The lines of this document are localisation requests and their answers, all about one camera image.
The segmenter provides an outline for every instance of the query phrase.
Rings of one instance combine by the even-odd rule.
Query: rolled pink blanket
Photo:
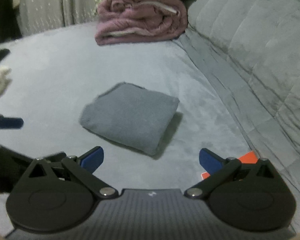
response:
[[[163,41],[186,29],[186,7],[180,0],[103,0],[95,35],[99,45]]]

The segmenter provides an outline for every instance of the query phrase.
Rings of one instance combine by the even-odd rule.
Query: folded gray cloth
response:
[[[155,155],[179,99],[119,83],[85,106],[80,124],[112,141]]]

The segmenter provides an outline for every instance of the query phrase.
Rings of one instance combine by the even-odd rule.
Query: folded garment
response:
[[[95,39],[99,45],[169,40],[188,24],[180,0],[103,0],[98,14]]]

